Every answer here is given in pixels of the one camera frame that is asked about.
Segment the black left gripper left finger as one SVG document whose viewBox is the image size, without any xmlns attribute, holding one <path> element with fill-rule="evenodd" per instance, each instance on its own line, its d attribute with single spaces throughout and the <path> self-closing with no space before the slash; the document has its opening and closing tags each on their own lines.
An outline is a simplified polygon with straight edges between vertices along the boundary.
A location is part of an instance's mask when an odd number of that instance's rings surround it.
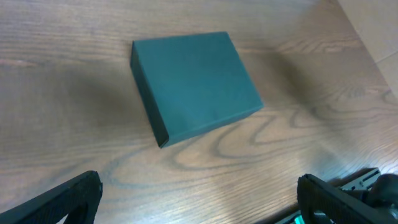
<svg viewBox="0 0 398 224">
<path fill-rule="evenodd" d="M 55 188 L 1 213 L 1 224 L 93 224 L 103 195 L 96 171 L 86 171 Z"/>
</svg>

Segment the dark green gift box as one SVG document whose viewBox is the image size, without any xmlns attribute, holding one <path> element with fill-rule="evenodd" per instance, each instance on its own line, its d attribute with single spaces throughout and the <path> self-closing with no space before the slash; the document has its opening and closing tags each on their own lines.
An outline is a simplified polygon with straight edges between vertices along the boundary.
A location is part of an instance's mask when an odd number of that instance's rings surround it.
<svg viewBox="0 0 398 224">
<path fill-rule="evenodd" d="M 227 32 L 135 40 L 130 67 L 159 147 L 264 106 Z"/>
</svg>

